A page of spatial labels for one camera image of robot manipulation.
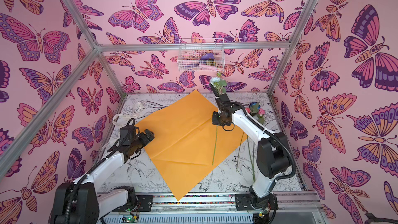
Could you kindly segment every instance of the orange paper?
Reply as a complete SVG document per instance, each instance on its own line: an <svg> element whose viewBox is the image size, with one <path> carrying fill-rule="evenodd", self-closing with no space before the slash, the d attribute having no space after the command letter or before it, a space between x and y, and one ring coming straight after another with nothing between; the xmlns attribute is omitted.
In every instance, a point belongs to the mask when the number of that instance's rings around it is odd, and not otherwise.
<svg viewBox="0 0 398 224"><path fill-rule="evenodd" d="M195 90L137 124L141 132L155 133L145 150L178 201L240 145L243 131L235 127L226 132L212 125L214 111L217 108Z"/></svg>

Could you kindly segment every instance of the white wire basket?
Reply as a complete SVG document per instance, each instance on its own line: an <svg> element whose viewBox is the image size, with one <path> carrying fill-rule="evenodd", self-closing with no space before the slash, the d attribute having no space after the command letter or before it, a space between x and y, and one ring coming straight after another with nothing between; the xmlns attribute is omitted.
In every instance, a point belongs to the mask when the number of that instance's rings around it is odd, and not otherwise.
<svg viewBox="0 0 398 224"><path fill-rule="evenodd" d="M181 38L177 57L178 70L223 72L225 65L224 39Z"/></svg>

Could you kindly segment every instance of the wire basket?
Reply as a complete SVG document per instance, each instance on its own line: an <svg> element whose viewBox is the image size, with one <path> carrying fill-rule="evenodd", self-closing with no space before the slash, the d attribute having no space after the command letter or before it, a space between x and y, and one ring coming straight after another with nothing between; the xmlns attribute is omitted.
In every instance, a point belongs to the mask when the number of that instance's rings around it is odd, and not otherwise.
<svg viewBox="0 0 398 224"><path fill-rule="evenodd" d="M202 38L201 43L194 38L180 39L180 48L177 57L178 70L215 71L223 72L225 65L224 39Z"/></svg>

